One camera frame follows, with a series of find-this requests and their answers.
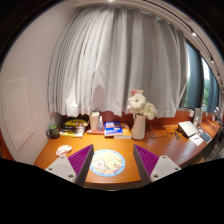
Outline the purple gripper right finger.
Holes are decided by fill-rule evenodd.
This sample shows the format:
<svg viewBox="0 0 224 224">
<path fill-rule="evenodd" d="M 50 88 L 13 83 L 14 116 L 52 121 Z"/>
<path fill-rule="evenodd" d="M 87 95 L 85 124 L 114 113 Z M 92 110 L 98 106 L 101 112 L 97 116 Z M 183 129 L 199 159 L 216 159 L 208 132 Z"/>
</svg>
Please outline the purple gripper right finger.
<svg viewBox="0 0 224 224">
<path fill-rule="evenodd" d="M 143 185 L 180 170 L 180 167 L 168 156 L 157 156 L 141 146 L 134 145 L 133 154 Z"/>
</svg>

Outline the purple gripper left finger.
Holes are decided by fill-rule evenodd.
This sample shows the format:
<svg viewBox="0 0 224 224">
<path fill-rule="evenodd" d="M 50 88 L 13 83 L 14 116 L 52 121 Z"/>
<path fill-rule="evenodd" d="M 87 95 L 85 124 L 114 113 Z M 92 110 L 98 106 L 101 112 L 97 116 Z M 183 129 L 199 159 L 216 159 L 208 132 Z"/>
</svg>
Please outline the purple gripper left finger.
<svg viewBox="0 0 224 224">
<path fill-rule="evenodd" d="M 86 146 L 83 149 L 73 153 L 69 157 L 58 157 L 46 168 L 46 171 L 79 186 L 83 186 L 93 155 L 93 145 Z"/>
</svg>

